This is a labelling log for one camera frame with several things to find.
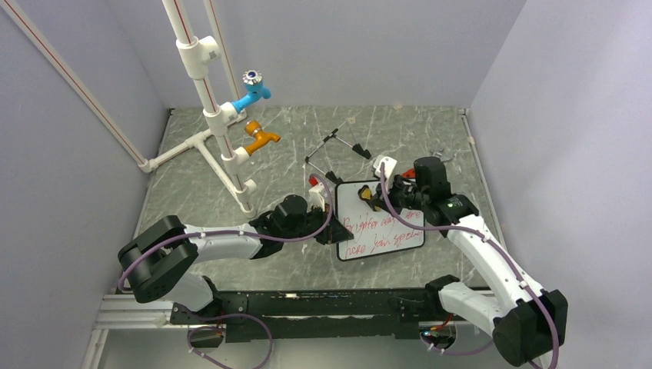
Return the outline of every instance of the floor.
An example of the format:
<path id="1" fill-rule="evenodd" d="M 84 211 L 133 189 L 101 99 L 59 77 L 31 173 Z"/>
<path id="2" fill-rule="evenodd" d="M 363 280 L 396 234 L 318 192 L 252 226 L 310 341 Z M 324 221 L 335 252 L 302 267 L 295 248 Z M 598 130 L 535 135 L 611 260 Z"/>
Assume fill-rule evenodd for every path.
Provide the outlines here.
<path id="1" fill-rule="evenodd" d="M 307 177 L 313 169 L 304 166 L 304 156 L 325 135 L 352 118 L 353 134 L 371 152 L 372 159 L 365 160 L 332 141 L 321 156 L 314 158 L 319 168 L 331 169 L 345 181 L 371 179 L 371 163 L 379 154 L 397 159 L 397 170 L 402 172 L 411 167 L 414 159 L 444 147 L 456 154 L 446 164 L 453 191 L 467 195 L 496 234 L 476 159 L 455 107 L 254 106 L 247 110 L 247 121 L 256 119 L 265 131 L 281 136 L 278 143 L 272 142 L 254 153 L 250 164 L 243 168 L 242 177 L 258 183 L 259 191 L 252 196 L 259 213 L 272 209 L 288 194 L 308 195 Z M 164 150 L 207 128 L 200 108 L 175 109 L 168 124 Z M 244 133 L 244 125 L 240 122 L 229 128 L 235 147 L 253 140 Z M 353 141 L 345 126 L 341 133 L 345 140 Z M 207 146 L 218 158 L 214 138 L 208 140 Z M 194 149 L 156 171 L 140 230 L 167 214 L 176 214 L 184 223 L 197 226 L 228 226 L 248 221 Z M 470 286 L 486 286 L 469 260 L 438 233 L 427 234 L 422 248 L 358 261 L 339 261 L 335 246 L 309 241 L 307 247 L 286 244 L 283 251 L 269 258 L 209 261 L 191 271 L 209 276 L 223 291 L 418 288 L 446 274 L 456 275 Z"/>

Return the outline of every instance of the blue and white faucet handle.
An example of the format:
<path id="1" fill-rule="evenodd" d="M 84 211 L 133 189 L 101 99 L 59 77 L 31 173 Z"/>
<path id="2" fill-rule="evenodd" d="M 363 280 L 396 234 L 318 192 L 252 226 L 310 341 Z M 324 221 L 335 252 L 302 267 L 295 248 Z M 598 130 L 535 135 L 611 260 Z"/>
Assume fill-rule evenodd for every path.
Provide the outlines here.
<path id="1" fill-rule="evenodd" d="M 263 86 L 263 74 L 259 71 L 249 70 L 242 75 L 242 81 L 247 89 L 247 94 L 238 101 L 233 101 L 235 111 L 240 112 L 261 98 L 270 98 L 271 91 Z"/>

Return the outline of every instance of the white board with black frame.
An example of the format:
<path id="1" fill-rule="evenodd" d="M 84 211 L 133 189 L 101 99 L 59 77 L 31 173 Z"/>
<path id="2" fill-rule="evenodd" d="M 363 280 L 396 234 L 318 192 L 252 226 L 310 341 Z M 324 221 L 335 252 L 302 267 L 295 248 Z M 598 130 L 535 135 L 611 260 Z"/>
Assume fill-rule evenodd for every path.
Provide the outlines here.
<path id="1" fill-rule="evenodd" d="M 344 182 L 335 187 L 338 220 L 354 235 L 353 240 L 338 244 L 338 259 L 349 261 L 423 246 L 423 231 L 401 224 L 386 211 L 372 211 L 358 197 L 365 185 L 375 191 L 378 181 Z M 421 211 L 403 209 L 401 217 L 411 224 L 424 225 Z"/>

